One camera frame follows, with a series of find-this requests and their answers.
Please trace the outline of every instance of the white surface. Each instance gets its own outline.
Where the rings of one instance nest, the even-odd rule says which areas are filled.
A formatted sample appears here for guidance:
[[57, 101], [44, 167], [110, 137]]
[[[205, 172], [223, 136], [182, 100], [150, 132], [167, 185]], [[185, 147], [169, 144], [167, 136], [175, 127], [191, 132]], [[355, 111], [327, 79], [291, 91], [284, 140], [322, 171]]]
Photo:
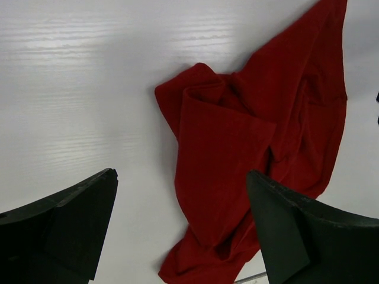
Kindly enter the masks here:
[[[114, 167], [120, 185], [96, 283], [161, 283], [186, 226], [176, 142], [153, 88], [196, 62], [240, 68], [314, 0], [2, 0], [0, 212]], [[321, 201], [379, 218], [379, 1], [351, 0], [346, 131]], [[239, 279], [264, 271], [261, 256]]]

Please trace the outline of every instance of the red fabric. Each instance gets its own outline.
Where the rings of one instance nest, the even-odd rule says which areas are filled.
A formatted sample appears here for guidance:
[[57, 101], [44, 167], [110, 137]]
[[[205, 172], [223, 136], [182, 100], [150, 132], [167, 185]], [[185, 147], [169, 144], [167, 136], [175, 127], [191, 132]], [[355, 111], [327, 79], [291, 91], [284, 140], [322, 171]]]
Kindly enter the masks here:
[[248, 171], [312, 198], [325, 190], [345, 123], [345, 11], [346, 0], [321, 0], [241, 71], [199, 63], [156, 88], [178, 140], [176, 195], [189, 223], [159, 272], [166, 283], [233, 283], [259, 250]]

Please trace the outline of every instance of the wood grain texture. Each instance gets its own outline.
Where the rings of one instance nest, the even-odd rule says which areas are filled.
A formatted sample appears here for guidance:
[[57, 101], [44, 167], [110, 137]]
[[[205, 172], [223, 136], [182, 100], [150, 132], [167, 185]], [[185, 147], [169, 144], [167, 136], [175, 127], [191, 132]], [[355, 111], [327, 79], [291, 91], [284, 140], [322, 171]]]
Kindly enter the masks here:
[[[242, 67], [313, 2], [3, 0], [0, 212], [114, 167], [120, 185], [96, 283], [160, 283], [158, 267], [186, 221], [173, 188], [176, 142], [153, 88], [196, 62], [216, 72]], [[322, 197], [376, 217], [378, 11], [375, 0], [349, 4], [351, 102], [336, 172]], [[367, 188], [357, 191], [354, 178]], [[239, 278], [261, 271], [258, 255]]]

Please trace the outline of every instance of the red cloth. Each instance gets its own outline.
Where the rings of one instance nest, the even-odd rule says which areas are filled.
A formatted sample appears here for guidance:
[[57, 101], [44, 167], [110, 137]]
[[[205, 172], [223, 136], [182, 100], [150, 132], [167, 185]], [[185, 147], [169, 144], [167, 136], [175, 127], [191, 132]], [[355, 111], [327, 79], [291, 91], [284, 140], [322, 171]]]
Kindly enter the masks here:
[[189, 223], [160, 269], [165, 282], [233, 283], [259, 250], [248, 171], [312, 198], [325, 190], [345, 123], [345, 11], [346, 0], [320, 0], [241, 71], [199, 63], [156, 88], [178, 140], [176, 195]]

